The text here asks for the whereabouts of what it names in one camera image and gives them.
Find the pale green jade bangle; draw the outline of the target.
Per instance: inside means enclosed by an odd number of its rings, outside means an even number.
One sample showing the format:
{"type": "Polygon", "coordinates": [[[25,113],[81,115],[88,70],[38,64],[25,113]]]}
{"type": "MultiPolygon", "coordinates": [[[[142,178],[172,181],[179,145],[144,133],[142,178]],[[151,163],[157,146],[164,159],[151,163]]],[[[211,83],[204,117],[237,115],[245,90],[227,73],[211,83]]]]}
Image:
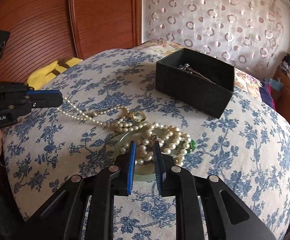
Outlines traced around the pale green jade bangle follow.
{"type": "Polygon", "coordinates": [[[136,164],[135,175],[136,181],[152,181],[155,179],[155,168],[153,158],[149,159],[146,154],[150,154],[152,149],[149,145],[146,145],[146,149],[141,150],[140,146],[143,145],[143,140],[146,138],[145,130],[138,130],[129,133],[119,135],[117,138],[117,144],[114,147],[114,158],[121,154],[120,149],[125,147],[128,151],[127,144],[131,141],[136,142],[136,164]]]}

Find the black square jewelry box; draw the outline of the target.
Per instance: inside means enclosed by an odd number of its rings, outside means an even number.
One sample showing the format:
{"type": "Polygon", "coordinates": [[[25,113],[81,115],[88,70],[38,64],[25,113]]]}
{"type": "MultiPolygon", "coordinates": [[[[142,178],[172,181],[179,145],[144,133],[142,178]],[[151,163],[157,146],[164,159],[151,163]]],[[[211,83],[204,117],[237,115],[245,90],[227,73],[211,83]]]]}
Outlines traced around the black square jewelry box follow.
{"type": "Polygon", "coordinates": [[[156,90],[214,118],[221,117],[233,96],[234,79],[233,66],[187,48],[156,62],[156,90]],[[214,84],[178,68],[186,63],[214,84]]]}

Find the yellow black cloth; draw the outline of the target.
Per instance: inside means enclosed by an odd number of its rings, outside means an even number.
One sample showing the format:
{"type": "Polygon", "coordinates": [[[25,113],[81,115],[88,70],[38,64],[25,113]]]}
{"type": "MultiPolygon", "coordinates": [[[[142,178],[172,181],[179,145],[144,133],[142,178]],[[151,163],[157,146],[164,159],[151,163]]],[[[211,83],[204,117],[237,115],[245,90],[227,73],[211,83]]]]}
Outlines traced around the yellow black cloth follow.
{"type": "Polygon", "coordinates": [[[63,57],[31,73],[27,79],[27,84],[34,90],[39,90],[58,75],[80,62],[82,62],[82,59],[76,57],[63,57]]]}

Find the brown louvered wooden wardrobe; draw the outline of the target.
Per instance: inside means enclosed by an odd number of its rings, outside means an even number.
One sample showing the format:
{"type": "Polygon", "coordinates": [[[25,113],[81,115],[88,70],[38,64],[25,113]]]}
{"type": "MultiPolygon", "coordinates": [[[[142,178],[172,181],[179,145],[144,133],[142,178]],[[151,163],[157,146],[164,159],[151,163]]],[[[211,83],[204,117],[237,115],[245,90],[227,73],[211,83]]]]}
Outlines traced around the brown louvered wooden wardrobe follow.
{"type": "Polygon", "coordinates": [[[133,48],[141,42],[141,0],[0,0],[0,81],[23,82],[55,60],[133,48]]]}

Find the blue floral bed cover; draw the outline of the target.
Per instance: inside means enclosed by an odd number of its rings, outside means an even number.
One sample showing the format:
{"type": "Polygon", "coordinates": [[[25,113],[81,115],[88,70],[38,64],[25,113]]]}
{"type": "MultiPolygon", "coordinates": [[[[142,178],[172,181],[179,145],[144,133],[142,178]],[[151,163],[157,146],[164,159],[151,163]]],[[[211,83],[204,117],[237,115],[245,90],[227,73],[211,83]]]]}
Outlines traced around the blue floral bed cover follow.
{"type": "Polygon", "coordinates": [[[290,125],[265,103],[235,88],[215,119],[158,92],[159,57],[112,49],[45,85],[59,108],[35,109],[4,131],[8,179],[23,219],[75,174],[96,175],[115,161],[119,135],[145,130],[193,175],[215,174],[283,239],[290,223],[290,125]]]}

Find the navy red blanket edge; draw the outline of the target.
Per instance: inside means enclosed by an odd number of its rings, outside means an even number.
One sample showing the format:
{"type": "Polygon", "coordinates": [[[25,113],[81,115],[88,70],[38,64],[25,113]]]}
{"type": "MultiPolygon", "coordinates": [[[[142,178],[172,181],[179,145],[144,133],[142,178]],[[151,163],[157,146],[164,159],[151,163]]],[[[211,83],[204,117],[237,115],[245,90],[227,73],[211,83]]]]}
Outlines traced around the navy red blanket edge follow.
{"type": "Polygon", "coordinates": [[[261,86],[259,87],[260,95],[262,102],[264,102],[267,106],[271,107],[275,110],[275,102],[271,96],[271,87],[265,81],[260,81],[261,86]]]}

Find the blue plastic bag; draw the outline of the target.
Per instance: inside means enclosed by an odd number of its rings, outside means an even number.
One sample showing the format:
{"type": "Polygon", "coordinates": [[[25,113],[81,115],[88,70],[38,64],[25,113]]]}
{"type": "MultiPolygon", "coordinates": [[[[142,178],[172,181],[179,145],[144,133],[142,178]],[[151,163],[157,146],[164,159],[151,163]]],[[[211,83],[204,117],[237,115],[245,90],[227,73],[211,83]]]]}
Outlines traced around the blue plastic bag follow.
{"type": "Polygon", "coordinates": [[[270,85],[270,87],[276,91],[280,91],[282,87],[284,86],[283,83],[281,83],[280,79],[274,80],[274,79],[267,79],[266,83],[270,85]]]}

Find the pink circle sheer curtain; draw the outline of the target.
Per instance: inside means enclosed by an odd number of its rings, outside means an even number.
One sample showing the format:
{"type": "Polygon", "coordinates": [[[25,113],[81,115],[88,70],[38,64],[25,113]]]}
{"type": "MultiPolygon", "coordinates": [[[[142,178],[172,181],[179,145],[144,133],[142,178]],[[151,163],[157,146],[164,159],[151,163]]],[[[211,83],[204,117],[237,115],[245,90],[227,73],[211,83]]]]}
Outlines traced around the pink circle sheer curtain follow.
{"type": "Polygon", "coordinates": [[[263,78],[284,34],[276,0],[143,0],[146,39],[194,49],[263,78]]]}

